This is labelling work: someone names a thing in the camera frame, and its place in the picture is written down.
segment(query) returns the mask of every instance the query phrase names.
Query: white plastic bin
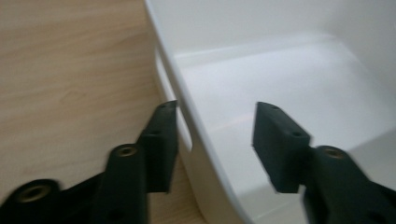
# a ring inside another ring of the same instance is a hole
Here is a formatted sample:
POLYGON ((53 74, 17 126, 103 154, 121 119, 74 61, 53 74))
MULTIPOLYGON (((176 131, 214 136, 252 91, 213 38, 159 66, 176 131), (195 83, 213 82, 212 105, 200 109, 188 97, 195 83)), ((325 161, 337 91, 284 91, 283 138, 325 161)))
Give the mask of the white plastic bin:
POLYGON ((209 223, 305 223, 251 147, 258 101, 396 189, 396 1, 146 0, 156 66, 209 223))

